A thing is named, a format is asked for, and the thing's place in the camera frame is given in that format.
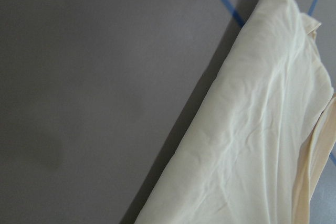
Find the folded cloth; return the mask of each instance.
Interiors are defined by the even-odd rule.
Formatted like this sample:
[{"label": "folded cloth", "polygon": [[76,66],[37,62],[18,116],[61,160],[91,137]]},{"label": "folded cloth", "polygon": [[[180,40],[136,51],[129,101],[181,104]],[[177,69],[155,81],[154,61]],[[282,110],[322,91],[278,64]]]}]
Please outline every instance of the folded cloth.
[{"label": "folded cloth", "polygon": [[318,26],[258,2],[136,224],[308,223],[336,140]]}]

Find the beige fabric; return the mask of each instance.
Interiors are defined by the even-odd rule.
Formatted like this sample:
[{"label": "beige fabric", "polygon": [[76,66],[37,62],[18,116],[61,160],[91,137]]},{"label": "beige fabric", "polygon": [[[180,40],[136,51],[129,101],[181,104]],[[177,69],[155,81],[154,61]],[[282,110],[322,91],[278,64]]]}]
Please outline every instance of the beige fabric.
[{"label": "beige fabric", "polygon": [[335,141],[319,25],[259,1],[136,224],[308,223]]}]

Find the gray surface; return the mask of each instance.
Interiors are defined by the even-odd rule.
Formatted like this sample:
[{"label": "gray surface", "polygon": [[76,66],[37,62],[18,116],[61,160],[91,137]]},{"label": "gray surface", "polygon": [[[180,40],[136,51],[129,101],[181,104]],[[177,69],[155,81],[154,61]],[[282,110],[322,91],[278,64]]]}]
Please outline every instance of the gray surface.
[{"label": "gray surface", "polygon": [[[314,16],[335,84],[333,1]],[[246,19],[256,0],[232,2]],[[239,27],[219,0],[0,6],[0,223],[131,223]],[[335,222],[334,198],[320,195],[335,172],[328,162],[311,223]]]}]

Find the cloth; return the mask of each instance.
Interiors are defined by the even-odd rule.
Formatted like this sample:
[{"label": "cloth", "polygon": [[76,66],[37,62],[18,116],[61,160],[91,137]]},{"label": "cloth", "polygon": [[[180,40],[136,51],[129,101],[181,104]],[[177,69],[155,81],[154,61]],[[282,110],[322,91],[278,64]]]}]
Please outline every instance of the cloth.
[{"label": "cloth", "polygon": [[336,138],[318,26],[259,0],[136,224],[308,223]]}]

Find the white cloth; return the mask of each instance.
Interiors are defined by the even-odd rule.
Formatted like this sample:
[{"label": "white cloth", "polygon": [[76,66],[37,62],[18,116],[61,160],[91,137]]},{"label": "white cloth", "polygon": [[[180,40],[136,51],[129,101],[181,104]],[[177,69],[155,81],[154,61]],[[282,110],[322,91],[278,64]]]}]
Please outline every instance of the white cloth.
[{"label": "white cloth", "polygon": [[295,0],[259,1],[136,224],[307,223],[335,141],[319,25]]}]

